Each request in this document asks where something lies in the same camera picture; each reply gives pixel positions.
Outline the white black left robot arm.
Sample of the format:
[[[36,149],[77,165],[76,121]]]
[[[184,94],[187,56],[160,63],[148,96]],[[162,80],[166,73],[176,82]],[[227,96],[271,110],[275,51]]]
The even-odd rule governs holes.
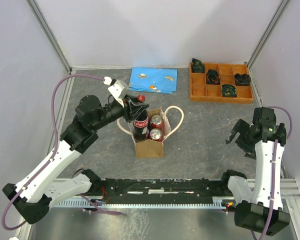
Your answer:
[[[124,118],[128,123],[146,113],[149,104],[144,95],[125,95],[122,102],[113,100],[101,105],[95,95],[83,97],[75,109],[72,123],[61,134],[54,149],[23,180],[6,184],[2,191],[28,224],[40,221],[58,203],[80,194],[96,195],[102,180],[91,169],[77,177],[54,185],[56,177],[82,155],[97,139],[97,131]]]

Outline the canvas tote bag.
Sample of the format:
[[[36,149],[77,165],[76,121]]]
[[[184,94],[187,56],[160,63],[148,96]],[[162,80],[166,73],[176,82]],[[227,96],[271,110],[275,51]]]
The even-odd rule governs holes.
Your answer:
[[[176,125],[175,128],[171,128],[167,113],[170,109],[176,109],[180,112],[181,117],[179,120],[179,123]],[[133,136],[133,124],[129,123],[128,127],[129,130],[125,129],[121,123],[120,120],[123,118],[119,118],[116,121],[117,126],[126,134],[131,136],[131,139],[134,143],[135,148],[135,156],[138,159],[149,159],[149,158],[162,158],[164,156],[164,142],[172,135],[174,134],[178,128],[181,126],[183,120],[184,120],[184,112],[183,110],[175,105],[169,106],[165,111],[162,110],[162,108],[156,108],[152,110],[148,110],[148,117],[151,118],[154,115],[160,115],[163,117],[163,123],[164,123],[164,135],[162,142],[147,139],[145,141],[136,142]]]

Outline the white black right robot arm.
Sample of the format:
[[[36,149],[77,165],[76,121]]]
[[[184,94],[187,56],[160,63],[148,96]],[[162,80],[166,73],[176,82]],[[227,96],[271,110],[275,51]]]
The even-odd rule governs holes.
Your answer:
[[[280,184],[282,157],[292,131],[284,123],[277,124],[276,109],[255,108],[252,122],[239,119],[225,140],[226,144],[234,141],[247,158],[256,161],[253,188],[243,173],[234,170],[224,172],[219,183],[221,193],[235,199],[235,225],[251,231],[255,240],[274,236],[290,223]]]

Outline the red soda can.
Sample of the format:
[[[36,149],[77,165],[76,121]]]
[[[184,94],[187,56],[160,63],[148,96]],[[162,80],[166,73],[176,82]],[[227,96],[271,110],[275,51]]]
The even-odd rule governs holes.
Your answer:
[[[159,114],[155,114],[151,117],[151,128],[152,129],[164,129],[164,120]]]
[[[149,139],[156,142],[162,142],[164,135],[160,129],[153,128],[149,133]]]

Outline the cola plastic bottle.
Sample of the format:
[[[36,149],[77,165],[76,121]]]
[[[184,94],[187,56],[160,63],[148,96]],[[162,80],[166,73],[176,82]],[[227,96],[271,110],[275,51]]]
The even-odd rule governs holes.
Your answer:
[[[137,105],[133,106],[133,137],[137,143],[145,141],[148,137],[149,117],[147,108],[145,107],[146,97],[143,94],[139,94],[136,99]]]

